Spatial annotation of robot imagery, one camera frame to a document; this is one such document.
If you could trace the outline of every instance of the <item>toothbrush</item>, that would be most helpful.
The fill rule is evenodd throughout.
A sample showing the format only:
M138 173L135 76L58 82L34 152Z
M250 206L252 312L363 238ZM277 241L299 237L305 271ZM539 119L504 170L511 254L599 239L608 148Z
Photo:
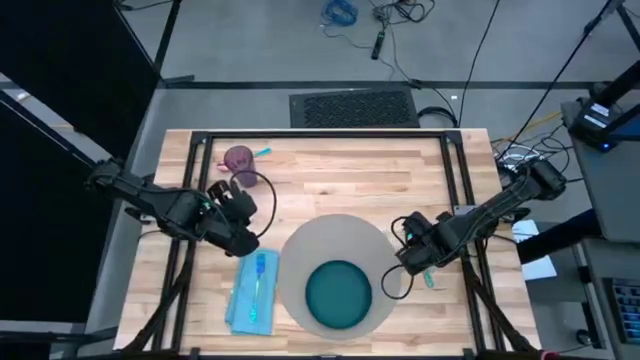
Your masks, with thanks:
M262 274L264 274L265 268L265 256L264 254L258 254L258 258L256 259L256 293L253 296L253 306L251 306L251 313L249 313L249 321L252 324L255 324L258 321L258 293L260 292L260 280L262 279Z

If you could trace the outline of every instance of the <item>gray floor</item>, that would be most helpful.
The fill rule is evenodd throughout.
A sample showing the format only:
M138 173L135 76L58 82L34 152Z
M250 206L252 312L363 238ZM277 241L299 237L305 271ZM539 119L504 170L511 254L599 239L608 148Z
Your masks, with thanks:
M128 0L144 5L154 0ZM343 38L327 38L321 28L324 0L184 0L171 39L162 74L165 77L194 74L201 81L277 80L387 80L390 69L369 59L369 51L352 47ZM358 22L342 33L368 45L379 27L370 17L367 0L353 0L359 8ZM584 25L595 16L604 0L509 0L502 1L480 53L473 80L549 81L577 44ZM438 1L429 18L420 24L394 29L397 60L413 78L464 81L495 0ZM628 1L640 12L640 0ZM170 5L125 13L125 18L151 54L155 55ZM385 42L382 58L393 63L392 42ZM611 80L638 59L638 51L617 16L607 19L587 40L562 80ZM394 80L401 80L398 71ZM164 131L170 128L287 128L288 96L309 90L158 90L139 135L138 150L130 159L132 170L147 174L155 170ZM442 89L459 111L461 90ZM464 127L489 130L492 138L517 131L542 96L539 90L470 90L467 93ZM536 114L542 117L559 110L562 101L584 96L584 91L552 91ZM413 90L418 108L443 106L431 90ZM640 92L628 96L637 103ZM25 106L38 109L37 100ZM442 119L424 118L423 127L447 126ZM550 131L559 120L540 126L524 138ZM68 130L61 130L67 136ZM566 131L558 139L569 143ZM562 167L564 155L552 162ZM580 177L573 154L568 178ZM532 218L563 221L588 209L590 202L580 182L553 203L531 203ZM127 218L118 220L111 248L96 292L88 329L118 323L135 254L139 227ZM573 328L582 326L580 314L566 304L537 302L534 311L543 345L554 350L576 345ZM110 344L87 350L104 351ZM580 353L589 356L588 349Z

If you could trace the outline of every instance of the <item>cable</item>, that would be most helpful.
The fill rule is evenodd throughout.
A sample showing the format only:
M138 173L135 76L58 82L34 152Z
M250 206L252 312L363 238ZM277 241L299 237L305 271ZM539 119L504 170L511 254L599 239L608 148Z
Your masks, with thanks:
M586 348L586 347L593 346L593 345L596 345L596 344L599 344L599 343L600 343L600 341L594 341L594 342L590 342L590 343L585 344L585 345L576 346L576 347L571 348L571 349L562 350L562 351L555 351L555 353L556 353L556 354L564 354L564 353L568 353L568 352L571 352L571 351L576 351L576 350L584 349L584 348Z
M384 31L391 25L400 25L408 22L417 24L422 22L429 16L429 14L431 14L433 9L435 9L436 7L435 0L428 1L431 3L429 9L427 9L421 3L416 2L414 4L410 4L404 0L397 0L395 2L384 5L376 5L372 0L369 0L369 3L371 3L371 5L373 6L373 17L382 23L382 30ZM420 16L412 16L415 9L420 9ZM393 17L393 10L396 10L398 12L398 16L400 16L402 20L396 22L391 21L391 18Z
M512 242L512 243L514 243L514 244L517 244L517 243L518 243L517 241L515 241L515 240L514 240L514 239L512 239L512 238L509 238L509 237L506 237L506 236L502 236L502 235L499 235L499 234L493 234L493 235L491 235L491 236L495 236L495 237L497 237L498 239L502 239L502 240L510 241L510 242Z
M400 220L406 220L408 219L407 216L400 216L398 218L395 218L392 222L391 222L391 233L393 234L393 236L398 239L398 241L400 242L400 244L402 244L403 248L407 247L407 243L405 243L399 236L398 234L396 234L396 230L395 230L395 225L398 221Z
M359 45L356 44L355 42L353 42L347 35L345 34L329 34L327 33L327 28L330 27L330 24L320 24L320 27L322 28L322 33L324 34L324 36L330 38L330 39L335 39L335 38L344 38L345 40L347 40L347 42L353 46L356 49L365 49L365 50L370 50L373 49L373 46L368 46L368 45ZM389 74L389 76L387 77L387 81L390 81L393 78L393 75L395 75L396 73L396 68L393 67L393 65L389 64L388 62L384 61L384 59L382 59L382 57L378 58L378 61L380 61L381 63L383 63L385 66L387 66L389 69L391 69L391 73Z
M638 15L638 13L633 12L631 9L629 9L628 7L624 6L624 9L627 10L627 12L631 15L633 15L634 17L637 17L638 19L640 19L640 15Z
M400 295L400 296L393 296L391 294L389 294L387 292L387 289L384 287L384 279L387 277L387 275L389 275L389 273L391 273L393 270L401 267L402 264L398 264L395 266L392 266L391 268L389 268L389 270L385 271L385 273L382 275L382 279L380 279L380 287L382 288L382 292L387 295L388 298L391 298L393 300L402 300L404 298L406 298L409 293L411 292L411 289L413 288L413 278L415 277L415 275L411 276L411 282L409 283L409 287L407 288L407 291L405 291L404 294Z
M148 9L148 8L152 8L154 6L158 6L158 5L163 5L163 4L168 4L170 2L173 2L174 0L166 0L166 1L160 1L157 3L153 3L153 4L149 4L149 5L145 5L145 6L140 6L140 7L133 7L131 5L125 5L124 1L121 2L120 4L118 4L120 10L122 11L138 11L138 10L144 10L144 9Z
M526 146L526 145L520 145L520 144L513 145L513 147L529 150L529 151L533 152L534 154L540 156L540 153L536 149L534 149L532 147L529 147L529 146Z
M449 110L442 108L440 106L427 106L426 108L420 110L417 114L418 119L420 119L421 117L425 116L425 115L429 115L429 114L435 114L435 115L440 115L445 117L446 119L448 119L449 121L451 121L451 124L453 125L454 128L459 128L460 126L458 125L458 120L456 120L455 115L453 115Z
M489 28L491 28L491 23L493 23L493 18L496 15L496 11L498 10L498 5L500 5L500 0L496 0L496 4L493 7L493 11L491 12L491 17L489 18L487 27L484 29L484 34L482 34L482 39L480 39L480 44L478 44L478 48L476 49L476 54L473 56L473 61L471 62L471 69L469 70L469 77L467 77L467 81L464 84L464 90L462 90L462 99L460 99L460 121L459 121L460 126L462 126L462 114L464 113L464 99L465 99L465 96L467 95L467 89L469 88L469 83L471 82L473 69L476 67L476 61L478 60L480 49L482 49L482 44L484 44L484 40L486 39L487 34L489 33Z
M536 120L536 121L534 121L533 123L531 123L530 125L528 125L524 132L527 132L527 131L529 131L529 130L533 129L534 127L536 127L536 126L538 126L538 125L542 125L542 124L544 124L544 123L547 123L547 122L549 122L549 121L551 121L551 120L555 119L556 117L560 116L561 114L562 114L562 112L560 112L560 111L556 111L556 112L554 112L554 113L551 113L551 114L549 114L549 115L547 115L547 116L543 117L543 118L542 118L542 119L540 119L540 120ZM500 139L496 139L496 140L491 140L491 142L492 142L492 143L494 143L494 142L501 142L501 143L502 143L502 142L505 142L505 141L509 141L509 140L512 140L512 139L516 136L516 134L517 134L517 133L515 133L515 134L513 134L513 135L511 135L511 136L504 137L504 138L500 138Z
M264 182L266 182L267 185L269 185L269 187L271 188L271 193L273 194L273 210L271 210L271 218L269 219L267 226L265 226L265 228L258 235L256 235L257 238L260 238L262 235L264 235L267 232L267 230L269 230L269 228L271 227L271 224L273 224L273 219L276 217L276 207L278 206L278 197L276 196L276 189L273 187L273 184L271 183L271 181L269 181L269 179L267 179L266 176L254 170L240 170L231 176L231 179L229 179L229 182L232 182L233 179L235 179L235 177L240 174L254 174L261 177L262 180L264 180Z
M554 139L552 137L545 137L545 138L543 138L543 140L540 141L540 143L543 143L544 140L554 140L554 141L558 142L560 144L560 146L562 146L563 149L561 151L555 152L555 153L547 156L547 159L550 159L552 156L554 156L557 153L564 152L565 155L567 155L567 162L564 164L564 167L562 168L562 170L560 170L560 173L563 174L569 168L569 164L571 163L571 154L569 154L569 149L567 149L567 147L564 146L563 143L561 143L560 141L558 141L558 140L556 140L556 139Z
M600 9L600 12L595 17L596 20L598 20L598 19L600 19L602 17L602 14L604 14L604 12L607 10L607 8L609 7L609 5L611 4L612 1L613 0L607 0L607 3L602 7L602 9ZM573 60L573 57L578 53L578 50L580 50L580 47L582 46L582 44L587 40L587 37L589 37L589 34L591 33L591 30L583 32L582 37L580 38L580 41L578 42L578 45L576 45L575 49L573 49L573 51L571 52L571 55L569 55L569 58L564 63L564 65L562 65L562 68L560 69L558 74L556 74L556 76L553 78L553 80L551 81L551 83L547 87L547 90L545 90L544 94L540 98L540 101L538 101L538 104L536 105L536 107L531 112L531 115L529 115L529 118L527 119L527 121L525 121L524 125L522 125L522 127L520 128L520 130L516 134L515 138L513 138L513 140L511 140L511 142L509 143L509 146L507 146L507 148L503 151L503 153L505 153L505 152L507 152L507 150L509 150L509 148L511 147L513 142L518 140L520 135L527 128L527 125L529 125L529 123L533 119L533 116L536 114L536 112L538 112L538 109L540 109L540 106L542 105L544 100L547 98L547 96L551 92L551 89L553 89L553 86L558 82L558 79L560 78L560 76L562 76L562 73L564 73L564 70L569 66L569 63L571 63L571 60Z
M351 46L353 46L356 49L371 49L371 48L373 48L373 46L369 46L369 45L358 45L358 44L354 43L353 41L351 41L351 39L349 39L349 37L347 35L345 35L345 34L329 34L329 33L327 33L327 28L329 27L329 25L327 25L327 24L320 24L320 27L322 28L322 33L324 34L324 36L326 36L326 37L328 37L330 39L335 39L335 38L339 38L339 37L344 38L349 42L349 44Z
M517 166L517 165L519 165L523 160L527 160L527 156L528 156L529 154L531 154L533 151L536 151L536 149L535 149L535 148L536 148L537 146L544 145L544 141L545 141L545 140L553 139L553 140L554 140L554 141L556 141L558 144L560 144L560 146L564 146L564 144L562 144L562 142L560 142L560 141L558 141L557 139L553 138L553 135L555 135L555 133L556 133L558 130L560 130L560 128L561 128L562 126L563 126L562 124L558 125L555 129L553 129L553 131L551 131L549 134L546 134L546 135L545 135L545 136L544 136L544 137L543 137L543 138L542 138L538 143L536 143L535 145L533 145L533 146L531 147L531 150L529 150L529 152L528 152L528 153L526 153L526 154L524 155L524 158L523 158L521 161L519 161L518 163L516 163L516 166ZM561 151L554 152L554 153L552 153L550 156L547 156L547 159L549 159L549 158L550 158L550 157L552 157L553 155L555 155L555 154L557 154L557 153L559 153L559 152L562 152L562 151L564 151L564 152L567 154L567 164L565 164L565 168L564 168L564 170L566 170L566 168L569 166L569 161L570 161L569 151L568 151L568 149L566 149L566 146L565 146ZM506 151L503 151L503 152L502 152L502 156L504 156L504 154L505 154L505 153L507 153L507 152L508 152L508 149L507 149Z
M429 16L431 11L433 11L433 9L436 6L436 3L435 3L434 0L430 0L430 2L432 4L432 6L429 8L429 10L427 10L426 13L423 13L423 16L419 17L418 19L413 19L413 21L412 20L409 20L409 21L412 21L414 23L419 23L419 22L423 21L424 19L426 19L427 16ZM392 41L392 45L393 45L392 52L393 52L393 62L394 62L395 67L402 74L402 77L404 77L405 81L407 82L407 84L409 86L416 87L418 89L424 88L423 86L419 85L418 81L416 81L415 79L410 78L407 75L407 73L402 69L402 67L400 67L400 64L398 62L396 36L395 36L395 33L393 32L392 25L398 25L398 24L406 23L408 21L392 23L391 22L391 15L392 15L392 10L395 8L395 5L398 5L398 6L401 7L402 3L405 3L405 2L403 0L398 0L395 3L391 3L391 4L376 5L373 2L373 0L369 0L369 3L371 4L371 6L373 6L373 17L382 24L382 31L385 32L387 27L389 27L389 30L391 32L391 41ZM424 7L424 5L422 5L422 4L413 4L413 5L416 5L416 6L420 5L420 6ZM442 95L442 93L440 91L438 91L438 89L432 88L432 87L429 87L429 89L433 90L436 94L438 94L438 96L447 104L447 107L449 108L449 111L450 111L451 115L453 115L453 119L455 120L454 124L457 124L457 119L456 119L456 116L455 116L456 112L453 110L453 106L451 106L451 103L449 102L449 100L447 100L447 98L444 97L444 95Z
M348 0L329 0L322 10L322 18L333 25L351 26L358 20L358 8Z
M547 143L545 143L545 141L549 141L549 140L554 141L556 144L559 144L560 147L550 146ZM567 150L568 149L567 146L565 144L563 144L560 140L558 140L558 139L556 139L554 137L551 137L551 136L543 137L540 140L540 144L546 146L547 149L556 150L556 151L562 151L562 150Z
M158 233L158 232L162 232L162 230L158 229L158 230L149 230L149 231L143 232L142 234L140 234L140 236L138 236L138 239L136 241L140 241L140 239L142 239L143 237L149 234Z

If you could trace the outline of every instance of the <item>green object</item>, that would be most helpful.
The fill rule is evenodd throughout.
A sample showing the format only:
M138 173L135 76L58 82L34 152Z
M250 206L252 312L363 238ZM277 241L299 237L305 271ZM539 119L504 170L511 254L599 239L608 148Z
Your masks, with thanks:
M436 286L435 281L433 281L433 276L431 276L431 273L433 272L433 270L431 270L431 268L428 268L427 270L424 271L423 276L424 276L424 282L425 284L427 284L427 287L429 289L433 289L434 286Z
M357 325L371 307L371 284L354 264L334 260L313 271L305 291L311 315L332 329Z
M266 148L264 150L260 150L257 153L253 154L253 157L264 156L271 154L271 148Z

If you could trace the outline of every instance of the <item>blue towel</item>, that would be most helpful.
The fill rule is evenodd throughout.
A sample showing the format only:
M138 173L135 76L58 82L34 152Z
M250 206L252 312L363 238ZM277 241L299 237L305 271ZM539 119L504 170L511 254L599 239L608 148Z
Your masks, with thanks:
M249 315L256 292L256 260L259 254L265 256L265 270L260 279L255 324ZM271 335L273 328L273 303L275 300L276 280L278 277L279 254L275 250L258 249L241 258L238 263L236 280L233 284L225 322L231 326L232 334Z

